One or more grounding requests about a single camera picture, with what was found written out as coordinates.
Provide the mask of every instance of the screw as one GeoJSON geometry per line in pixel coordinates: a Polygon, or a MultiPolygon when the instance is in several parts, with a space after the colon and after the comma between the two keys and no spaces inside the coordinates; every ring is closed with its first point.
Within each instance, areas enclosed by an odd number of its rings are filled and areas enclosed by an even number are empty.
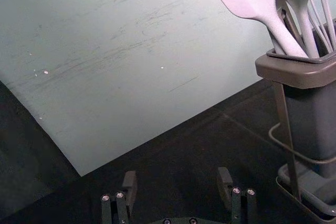
{"type": "Polygon", "coordinates": [[[235,193],[235,194],[240,194],[240,189],[235,187],[232,189],[232,191],[235,193]]]}
{"type": "Polygon", "coordinates": [[[189,223],[190,223],[190,224],[197,224],[197,220],[196,220],[195,218],[191,218],[191,219],[189,220],[189,223]]]}
{"type": "Polygon", "coordinates": [[[118,198],[118,199],[120,199],[120,198],[122,198],[122,197],[124,197],[124,194],[123,194],[123,193],[117,193],[117,198],[118,198]]]}
{"type": "Polygon", "coordinates": [[[248,189],[248,190],[247,190],[247,193],[250,194],[250,195],[254,195],[254,194],[256,194],[256,192],[253,191],[252,189],[248,189]]]}
{"type": "Polygon", "coordinates": [[[104,195],[103,197],[101,197],[101,199],[102,199],[103,201],[108,201],[108,200],[110,199],[110,196],[108,196],[108,195],[104,195]]]}

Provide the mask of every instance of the gray wall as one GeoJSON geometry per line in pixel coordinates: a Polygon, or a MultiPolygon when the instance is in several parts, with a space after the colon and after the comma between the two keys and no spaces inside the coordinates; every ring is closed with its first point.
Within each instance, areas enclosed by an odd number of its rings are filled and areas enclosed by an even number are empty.
{"type": "Polygon", "coordinates": [[[257,81],[254,60],[271,48],[219,0],[0,7],[0,80],[81,175],[257,81]]]}

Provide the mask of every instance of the scratch mark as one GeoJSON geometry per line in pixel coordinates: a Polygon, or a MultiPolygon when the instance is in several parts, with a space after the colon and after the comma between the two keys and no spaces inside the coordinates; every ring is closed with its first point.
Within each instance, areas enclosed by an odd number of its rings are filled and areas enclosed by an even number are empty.
{"type": "Polygon", "coordinates": [[[175,89],[178,89],[178,88],[182,87],[183,85],[186,85],[187,83],[189,83],[189,82],[191,82],[191,81],[193,81],[193,80],[195,80],[195,79],[197,79],[197,78],[198,78],[198,76],[194,77],[193,79],[190,79],[189,81],[186,81],[185,83],[183,83],[183,84],[181,84],[181,85],[179,85],[179,86],[173,88],[173,89],[172,89],[171,91],[169,91],[168,93],[174,91],[175,89]]]}

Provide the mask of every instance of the dark table surface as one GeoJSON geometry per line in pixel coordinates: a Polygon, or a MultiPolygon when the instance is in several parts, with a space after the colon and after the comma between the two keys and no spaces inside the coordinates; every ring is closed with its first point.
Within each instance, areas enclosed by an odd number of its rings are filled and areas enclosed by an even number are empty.
{"type": "Polygon", "coordinates": [[[216,185],[222,166],[235,185],[256,189],[260,223],[313,223],[275,183],[285,159],[267,135],[278,123],[273,96],[270,83],[259,81],[1,223],[100,223],[101,195],[121,189],[128,170],[138,177],[132,223],[189,216],[229,222],[216,185]]]}

